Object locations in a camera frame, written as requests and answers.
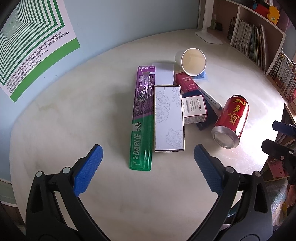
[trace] leaf drawing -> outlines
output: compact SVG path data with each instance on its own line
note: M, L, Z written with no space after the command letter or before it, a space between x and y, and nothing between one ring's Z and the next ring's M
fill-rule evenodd
M172 88L173 97L172 102L176 102L176 105L180 105L180 98L178 97L178 88Z
M166 136L166 142L172 147L182 148L183 147L183 131L177 130L174 131L172 128L169 130Z
M170 111L170 100L168 96L165 95L165 88L163 91L158 91L155 93L155 121L160 123L168 119Z

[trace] poster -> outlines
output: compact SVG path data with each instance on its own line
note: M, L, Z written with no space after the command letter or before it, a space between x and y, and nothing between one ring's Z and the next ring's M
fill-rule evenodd
M14 101L80 47L63 0L22 0L0 32L0 87Z

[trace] silver bolt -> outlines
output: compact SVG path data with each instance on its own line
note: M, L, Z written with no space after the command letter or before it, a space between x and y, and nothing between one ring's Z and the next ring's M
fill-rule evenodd
M255 176L257 176L257 177L260 177L260 176L261 176L261 173L258 172L258 171L255 171L254 174L255 174Z
M233 173L234 169L232 167L226 167L226 171L229 173Z
M67 174L67 173L69 173L71 171L71 169L69 168L69 167L65 167L64 169L63 169L63 173L64 174Z
M41 171L38 171L38 172L36 173L36 177L41 177L41 175L42 175L42 172L41 172Z

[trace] soda can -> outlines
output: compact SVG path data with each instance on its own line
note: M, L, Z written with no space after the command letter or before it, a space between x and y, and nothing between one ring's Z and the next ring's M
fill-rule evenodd
M234 95L227 100L212 129L212 136L220 146L231 149L239 145L249 109L248 102L241 95Z

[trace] white cup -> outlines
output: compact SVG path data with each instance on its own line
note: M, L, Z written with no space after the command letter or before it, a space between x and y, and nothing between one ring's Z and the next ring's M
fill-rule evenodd
M175 60L189 76L201 74L207 63L204 53L196 48L179 51Z

